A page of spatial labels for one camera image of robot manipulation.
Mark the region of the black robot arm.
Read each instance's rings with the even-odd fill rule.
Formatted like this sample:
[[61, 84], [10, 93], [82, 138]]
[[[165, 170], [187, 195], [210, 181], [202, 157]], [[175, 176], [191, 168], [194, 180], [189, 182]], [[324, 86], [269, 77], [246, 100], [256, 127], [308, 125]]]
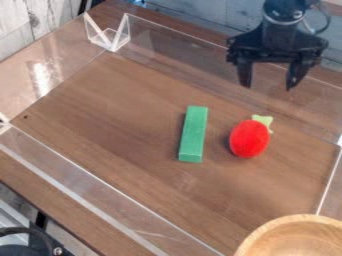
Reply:
[[[305, 16], [317, 6], [326, 24], [309, 27]], [[293, 89], [321, 62], [329, 40], [320, 34], [329, 28], [332, 16], [322, 10], [321, 0], [266, 0], [258, 27], [228, 39], [226, 61], [237, 66], [240, 83], [250, 88], [256, 63], [288, 63], [286, 90]]]

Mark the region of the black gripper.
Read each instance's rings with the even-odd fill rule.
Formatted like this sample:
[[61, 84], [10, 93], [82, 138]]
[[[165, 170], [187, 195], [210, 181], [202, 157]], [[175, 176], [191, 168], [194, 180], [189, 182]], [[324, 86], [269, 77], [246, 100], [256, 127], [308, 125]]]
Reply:
[[316, 66], [329, 41], [296, 26], [266, 25], [228, 39], [226, 61], [237, 64], [241, 85], [250, 88], [253, 63], [289, 63], [286, 90], [290, 91]]

